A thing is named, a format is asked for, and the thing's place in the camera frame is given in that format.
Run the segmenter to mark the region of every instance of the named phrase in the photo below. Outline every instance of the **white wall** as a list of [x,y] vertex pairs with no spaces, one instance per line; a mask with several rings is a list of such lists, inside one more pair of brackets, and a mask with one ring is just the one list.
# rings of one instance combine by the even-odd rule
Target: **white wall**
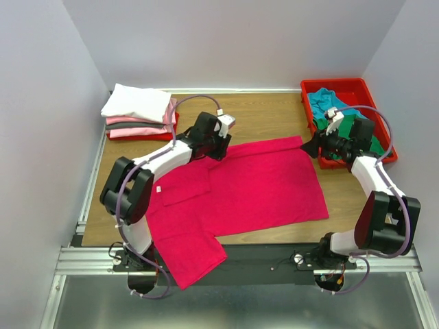
[[0,10],[0,328],[39,328],[108,89],[59,0]]
[[361,76],[405,0],[64,0],[109,88]]
[[407,0],[364,77],[389,117],[400,160],[389,170],[422,209],[414,243],[439,315],[439,2]]

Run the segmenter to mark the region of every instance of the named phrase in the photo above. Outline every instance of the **folded pink shirt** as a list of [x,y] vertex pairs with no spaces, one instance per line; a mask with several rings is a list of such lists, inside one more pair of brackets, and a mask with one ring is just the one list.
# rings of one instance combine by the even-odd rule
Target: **folded pink shirt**
[[221,162],[196,160],[155,183],[147,222],[181,289],[226,259],[216,236],[328,218],[301,145],[293,136],[232,146]]
[[[163,117],[163,123],[166,125],[163,128],[154,128],[154,127],[136,127],[136,128],[122,128],[122,129],[113,129],[110,130],[110,138],[118,138],[118,137],[124,137],[124,136],[146,136],[146,135],[155,135],[155,134],[166,134],[167,132],[171,132],[171,128],[168,126],[169,124],[169,113],[172,111],[172,108],[176,104],[177,99],[171,98],[169,101],[169,104],[166,109],[165,116]],[[172,123],[176,122],[176,115],[175,113],[172,115]],[[132,118],[132,117],[107,117],[106,118],[106,124],[111,125],[113,123],[119,123],[119,122],[148,122],[151,123],[152,121],[145,120],[145,119],[138,119],[138,118]]]

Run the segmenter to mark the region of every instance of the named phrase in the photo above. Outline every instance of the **wooden tabletop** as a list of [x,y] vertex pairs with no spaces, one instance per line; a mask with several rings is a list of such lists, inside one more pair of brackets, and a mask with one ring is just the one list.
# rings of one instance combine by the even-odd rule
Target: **wooden tabletop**
[[[182,99],[186,95],[173,97]],[[224,112],[236,118],[231,130],[231,145],[264,141],[294,135],[304,141],[311,138],[300,94],[230,94],[215,95]],[[192,99],[178,108],[178,131],[193,125],[201,111],[215,113],[215,104],[209,99]],[[115,220],[99,202],[99,194],[116,159],[121,156],[137,158],[165,145],[160,141],[106,141],[83,246],[109,246],[120,241]],[[318,242],[327,232],[343,232],[355,227],[366,201],[358,181],[346,169],[321,170],[313,160],[318,180],[329,210],[329,219],[308,221],[278,228],[218,237],[221,243],[304,243]]]

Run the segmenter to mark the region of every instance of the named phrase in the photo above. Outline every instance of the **green cloth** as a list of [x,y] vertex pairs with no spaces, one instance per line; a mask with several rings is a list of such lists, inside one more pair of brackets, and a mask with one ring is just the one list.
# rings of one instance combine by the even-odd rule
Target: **green cloth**
[[[338,136],[349,138],[349,132],[351,132],[352,124],[354,123],[356,117],[357,115],[353,114],[353,115],[346,115],[343,118],[343,121],[338,128]],[[326,119],[314,119],[313,122],[316,125],[317,129],[319,130],[323,130],[328,126],[328,121]],[[372,136],[372,145],[370,146],[370,151],[375,152],[379,156],[382,156],[385,152],[385,149],[383,149],[383,147],[378,141],[378,138],[375,136]],[[333,159],[338,160],[341,159],[341,157],[334,155]]]

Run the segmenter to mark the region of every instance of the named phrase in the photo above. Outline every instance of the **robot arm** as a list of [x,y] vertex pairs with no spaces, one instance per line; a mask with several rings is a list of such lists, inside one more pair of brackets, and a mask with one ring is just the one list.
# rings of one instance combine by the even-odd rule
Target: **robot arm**
[[[385,255],[396,253],[405,241],[406,227],[400,202],[394,193],[402,198],[410,219],[409,243],[402,251],[402,254],[408,253],[412,246],[420,204],[417,199],[407,197],[394,185],[382,163],[377,164],[378,155],[369,152],[375,122],[357,118],[349,138],[342,138],[337,131],[343,119],[342,113],[329,110],[328,116],[328,128],[316,131],[302,149],[312,158],[324,156],[331,159],[332,154],[341,156],[348,170],[359,180],[368,200],[355,229],[326,234],[320,241],[317,257],[337,258],[360,251],[380,252]],[[386,223],[388,216],[392,223]]]
[[177,135],[175,143],[171,141],[161,149],[133,160],[124,157],[117,159],[99,200],[110,214],[115,215],[123,181],[133,168],[144,163],[134,172],[132,188],[125,188],[120,201],[121,229],[138,253],[143,254],[152,242],[144,216],[150,203],[153,183],[171,170],[204,156],[222,160],[231,139],[228,131],[234,124],[235,118],[230,115],[217,117],[201,112],[194,126]]

